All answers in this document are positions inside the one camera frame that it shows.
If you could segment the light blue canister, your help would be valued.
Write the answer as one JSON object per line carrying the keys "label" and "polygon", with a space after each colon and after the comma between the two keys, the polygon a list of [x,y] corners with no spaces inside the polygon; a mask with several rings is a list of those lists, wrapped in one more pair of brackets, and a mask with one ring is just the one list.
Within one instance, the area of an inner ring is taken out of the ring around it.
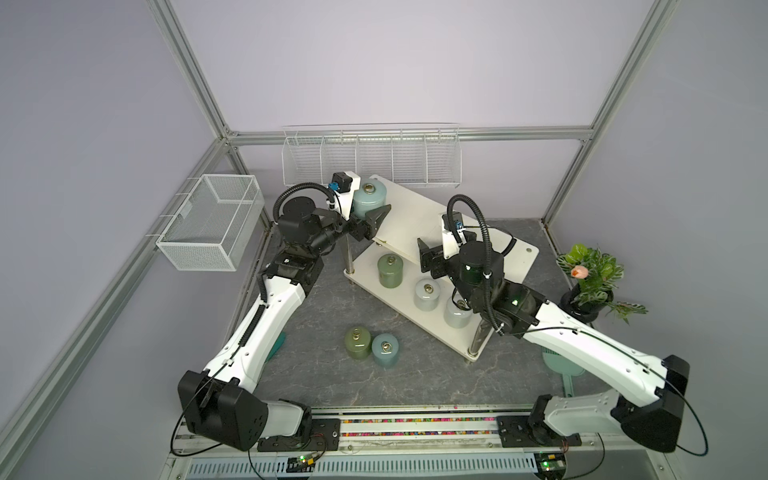
{"label": "light blue canister", "polygon": [[351,215],[363,219],[369,211],[386,204],[387,188],[377,179],[368,178],[361,181],[360,188],[354,192]]}
{"label": "light blue canister", "polygon": [[372,340],[371,351],[376,364],[383,368],[391,368],[399,358],[399,341],[393,334],[379,334]]}

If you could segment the large green canister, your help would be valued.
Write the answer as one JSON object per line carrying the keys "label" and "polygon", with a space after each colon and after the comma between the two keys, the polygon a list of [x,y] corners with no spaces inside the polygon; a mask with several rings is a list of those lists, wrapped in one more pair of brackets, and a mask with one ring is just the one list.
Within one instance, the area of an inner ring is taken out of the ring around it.
{"label": "large green canister", "polygon": [[366,359],[371,354],[372,336],[363,326],[350,328],[344,337],[344,346],[348,355],[355,360]]}

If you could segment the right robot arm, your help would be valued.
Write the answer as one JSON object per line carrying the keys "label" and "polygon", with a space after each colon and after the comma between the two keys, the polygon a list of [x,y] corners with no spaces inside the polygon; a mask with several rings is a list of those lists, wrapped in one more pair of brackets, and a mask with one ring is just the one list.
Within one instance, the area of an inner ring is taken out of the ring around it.
{"label": "right robot arm", "polygon": [[482,241],[466,242],[451,255],[423,240],[417,248],[422,272],[450,280],[482,326],[552,350],[608,385],[593,395],[539,396],[524,428],[534,443],[582,433],[622,433],[657,452],[677,449],[687,406],[686,361],[632,350],[540,293],[504,279],[502,254]]}

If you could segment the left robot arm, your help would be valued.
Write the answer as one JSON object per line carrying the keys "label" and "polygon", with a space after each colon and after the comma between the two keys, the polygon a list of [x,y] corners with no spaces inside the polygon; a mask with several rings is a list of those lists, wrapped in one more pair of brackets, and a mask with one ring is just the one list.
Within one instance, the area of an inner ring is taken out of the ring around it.
{"label": "left robot arm", "polygon": [[276,218],[283,245],[259,277],[259,296],[222,350],[202,370],[187,371],[177,391],[178,422],[218,445],[248,451],[258,443],[311,440],[311,409],[261,400],[255,390],[269,353],[322,272],[324,256],[350,235],[370,240],[388,216],[384,205],[362,217],[321,209],[306,196],[288,200]]}

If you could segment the white two-tier shelf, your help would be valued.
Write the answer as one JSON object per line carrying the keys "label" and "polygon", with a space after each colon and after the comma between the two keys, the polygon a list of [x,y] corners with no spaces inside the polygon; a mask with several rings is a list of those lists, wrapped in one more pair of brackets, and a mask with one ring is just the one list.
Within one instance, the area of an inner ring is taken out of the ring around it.
{"label": "white two-tier shelf", "polygon": [[494,330],[508,325],[502,290],[520,284],[536,246],[489,225],[466,194],[439,204],[373,175],[343,195],[353,220],[369,220],[371,245],[346,277],[474,362]]}

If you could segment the grey canister left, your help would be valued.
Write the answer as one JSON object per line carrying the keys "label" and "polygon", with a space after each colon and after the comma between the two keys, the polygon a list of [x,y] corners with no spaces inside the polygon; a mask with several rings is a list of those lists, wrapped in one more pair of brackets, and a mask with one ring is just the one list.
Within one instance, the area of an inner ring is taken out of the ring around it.
{"label": "grey canister left", "polygon": [[441,287],[431,278],[419,280],[414,287],[414,305],[417,309],[429,312],[437,308],[441,295]]}

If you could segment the grey canister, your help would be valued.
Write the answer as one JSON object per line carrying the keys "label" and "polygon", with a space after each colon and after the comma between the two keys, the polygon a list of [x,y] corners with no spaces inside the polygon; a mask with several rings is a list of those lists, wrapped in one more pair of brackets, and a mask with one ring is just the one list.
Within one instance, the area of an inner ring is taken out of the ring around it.
{"label": "grey canister", "polygon": [[473,315],[473,310],[464,299],[449,299],[446,302],[443,318],[449,327],[463,329],[469,324]]}
{"label": "grey canister", "polygon": [[437,308],[441,295],[441,287],[431,278],[419,280],[414,287],[414,305],[417,309],[429,312]]}

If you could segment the small green canister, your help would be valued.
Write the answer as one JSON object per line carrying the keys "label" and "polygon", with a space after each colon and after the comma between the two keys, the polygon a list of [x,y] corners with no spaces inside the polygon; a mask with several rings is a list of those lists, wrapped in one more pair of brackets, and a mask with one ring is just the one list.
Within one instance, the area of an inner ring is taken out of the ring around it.
{"label": "small green canister", "polygon": [[394,254],[382,255],[377,261],[377,269],[380,284],[388,289],[394,289],[401,285],[403,280],[403,259]]}

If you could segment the grey canister right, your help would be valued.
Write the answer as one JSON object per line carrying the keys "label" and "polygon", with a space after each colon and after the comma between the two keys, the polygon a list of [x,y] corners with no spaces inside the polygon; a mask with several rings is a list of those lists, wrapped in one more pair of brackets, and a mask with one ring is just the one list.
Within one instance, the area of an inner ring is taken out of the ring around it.
{"label": "grey canister right", "polygon": [[449,327],[463,329],[469,324],[473,315],[473,310],[464,299],[449,299],[446,302],[443,318]]}

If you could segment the white mesh basket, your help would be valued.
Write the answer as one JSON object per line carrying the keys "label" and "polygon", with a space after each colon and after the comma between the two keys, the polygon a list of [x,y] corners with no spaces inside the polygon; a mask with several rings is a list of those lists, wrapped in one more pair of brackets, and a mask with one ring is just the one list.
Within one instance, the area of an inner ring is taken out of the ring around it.
{"label": "white mesh basket", "polygon": [[265,202],[253,175],[204,174],[156,240],[179,271],[234,272]]}

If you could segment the green work glove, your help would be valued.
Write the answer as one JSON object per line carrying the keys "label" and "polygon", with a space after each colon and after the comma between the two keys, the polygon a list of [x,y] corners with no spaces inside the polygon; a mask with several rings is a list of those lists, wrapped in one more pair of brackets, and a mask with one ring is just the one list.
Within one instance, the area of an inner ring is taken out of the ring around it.
{"label": "green work glove", "polygon": [[286,339],[286,333],[285,332],[281,332],[278,335],[278,337],[275,340],[275,342],[273,343],[270,351],[268,352],[268,355],[266,357],[267,361],[271,360],[280,351],[280,349],[284,345],[285,339]]}

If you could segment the artificial plant in black pot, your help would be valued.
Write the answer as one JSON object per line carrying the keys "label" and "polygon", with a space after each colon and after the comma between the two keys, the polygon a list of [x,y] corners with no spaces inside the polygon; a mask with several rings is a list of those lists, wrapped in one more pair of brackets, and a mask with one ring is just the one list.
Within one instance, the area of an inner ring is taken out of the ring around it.
{"label": "artificial plant in black pot", "polygon": [[615,299],[618,282],[625,274],[624,265],[615,256],[600,248],[574,244],[567,253],[560,254],[556,262],[575,281],[561,297],[559,305],[576,320],[591,324],[604,309],[625,323],[632,315],[648,313],[645,305]]}

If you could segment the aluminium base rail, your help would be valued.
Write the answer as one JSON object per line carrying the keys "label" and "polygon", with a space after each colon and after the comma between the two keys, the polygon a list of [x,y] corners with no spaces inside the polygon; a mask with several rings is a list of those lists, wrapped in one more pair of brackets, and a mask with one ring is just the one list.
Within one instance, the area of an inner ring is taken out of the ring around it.
{"label": "aluminium base rail", "polygon": [[328,407],[313,438],[240,452],[182,429],[163,479],[686,479],[675,454],[622,434],[582,433],[545,446],[524,405]]}

